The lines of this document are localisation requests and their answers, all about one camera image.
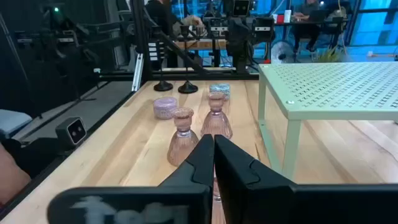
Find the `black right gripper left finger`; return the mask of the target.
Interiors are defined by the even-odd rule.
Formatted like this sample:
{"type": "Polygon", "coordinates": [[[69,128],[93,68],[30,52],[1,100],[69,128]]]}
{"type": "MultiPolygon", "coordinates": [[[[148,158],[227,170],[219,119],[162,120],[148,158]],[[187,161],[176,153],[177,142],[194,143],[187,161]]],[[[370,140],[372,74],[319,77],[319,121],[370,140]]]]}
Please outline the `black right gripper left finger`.
{"type": "Polygon", "coordinates": [[[213,186],[215,142],[210,134],[204,135],[189,156],[160,186],[202,184],[213,186]]]}

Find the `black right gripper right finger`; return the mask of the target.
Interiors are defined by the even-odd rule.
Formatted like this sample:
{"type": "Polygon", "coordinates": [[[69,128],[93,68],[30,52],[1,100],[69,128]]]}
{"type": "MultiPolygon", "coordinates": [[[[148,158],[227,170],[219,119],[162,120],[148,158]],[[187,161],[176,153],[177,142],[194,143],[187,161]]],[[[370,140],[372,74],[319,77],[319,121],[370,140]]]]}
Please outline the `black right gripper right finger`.
{"type": "Polygon", "coordinates": [[[294,185],[222,135],[215,136],[215,171],[218,182],[243,187],[294,185]]]}

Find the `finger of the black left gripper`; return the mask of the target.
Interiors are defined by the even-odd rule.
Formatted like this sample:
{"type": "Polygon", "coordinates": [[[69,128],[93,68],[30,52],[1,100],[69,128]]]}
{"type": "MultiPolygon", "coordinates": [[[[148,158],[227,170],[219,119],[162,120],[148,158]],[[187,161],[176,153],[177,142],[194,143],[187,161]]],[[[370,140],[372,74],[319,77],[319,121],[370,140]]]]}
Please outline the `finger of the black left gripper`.
{"type": "Polygon", "coordinates": [[[233,46],[240,45],[240,25],[236,23],[229,24],[229,43],[233,46]]]}
{"type": "Polygon", "coordinates": [[[242,33],[242,46],[247,47],[251,42],[252,27],[248,24],[243,24],[242,33]]]}

